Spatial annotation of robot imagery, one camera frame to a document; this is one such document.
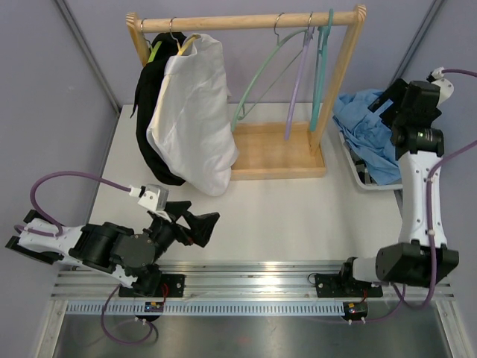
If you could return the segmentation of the blue shirt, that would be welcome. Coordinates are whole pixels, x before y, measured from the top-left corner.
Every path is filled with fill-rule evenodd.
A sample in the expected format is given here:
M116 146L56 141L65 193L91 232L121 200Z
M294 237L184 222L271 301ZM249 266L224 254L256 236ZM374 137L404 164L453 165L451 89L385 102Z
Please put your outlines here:
M333 120L346 143L364 161L371 178L380 186L401 180L391 129L380 118L392 102L385 102L375 112L368 109L382 93L381 89L342 93L332 109Z

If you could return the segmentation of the teal plastic hanger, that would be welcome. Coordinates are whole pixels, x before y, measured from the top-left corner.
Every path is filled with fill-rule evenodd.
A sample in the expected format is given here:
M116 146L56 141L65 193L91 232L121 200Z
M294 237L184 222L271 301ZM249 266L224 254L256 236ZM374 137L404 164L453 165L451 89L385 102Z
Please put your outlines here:
M329 19L326 25L318 28L318 46L315 59L315 78L312 102L312 116L310 118L309 130L314 132L318 126L323 86L326 77L326 62L328 53L328 39L332 28L334 10L329 9Z

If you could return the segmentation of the purple plastic hanger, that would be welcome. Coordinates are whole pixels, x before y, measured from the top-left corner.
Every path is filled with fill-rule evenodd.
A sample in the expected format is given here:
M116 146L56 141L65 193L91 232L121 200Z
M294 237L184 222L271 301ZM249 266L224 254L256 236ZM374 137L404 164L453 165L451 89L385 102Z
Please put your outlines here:
M313 13L310 13L309 22L308 22L304 40L303 40L302 51L300 52L300 62L297 69L297 77L295 80L295 84L294 84L294 88L293 88L293 92L291 96L291 101L288 108L288 115L287 115L286 123L285 123L285 134L284 134L285 140L289 140L291 136L291 128L292 128L292 122L294 118L294 109L297 103L297 94L300 87L300 83L303 78L303 71L306 64L306 56L308 54L309 44L312 40L314 29L315 29L313 26L311 26L312 15Z

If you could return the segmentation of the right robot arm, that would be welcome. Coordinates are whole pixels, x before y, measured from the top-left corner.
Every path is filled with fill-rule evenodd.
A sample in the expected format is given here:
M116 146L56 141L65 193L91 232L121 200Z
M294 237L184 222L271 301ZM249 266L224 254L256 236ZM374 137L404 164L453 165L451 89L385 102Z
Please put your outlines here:
M444 77L395 80L368 109L379 111L391 129L391 143L402 179L402 227L398 242L375 257L351 257L338 274L345 295L373 289L377 283L400 283L433 289L459 264L448 247L440 216L440 167L443 132L432 127L439 106L454 92Z

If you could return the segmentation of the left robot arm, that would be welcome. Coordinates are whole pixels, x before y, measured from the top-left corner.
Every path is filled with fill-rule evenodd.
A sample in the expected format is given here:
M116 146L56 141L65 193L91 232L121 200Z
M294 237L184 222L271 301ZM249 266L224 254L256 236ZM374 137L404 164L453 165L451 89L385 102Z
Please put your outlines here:
M31 210L6 247L49 265L77 266L111 277L125 297L161 297L169 285L157 260L175 242L205 247L220 219L217 212L196 216L191 205L169 201L163 211L149 211L151 224L140 232L112 222L63 227L58 232Z

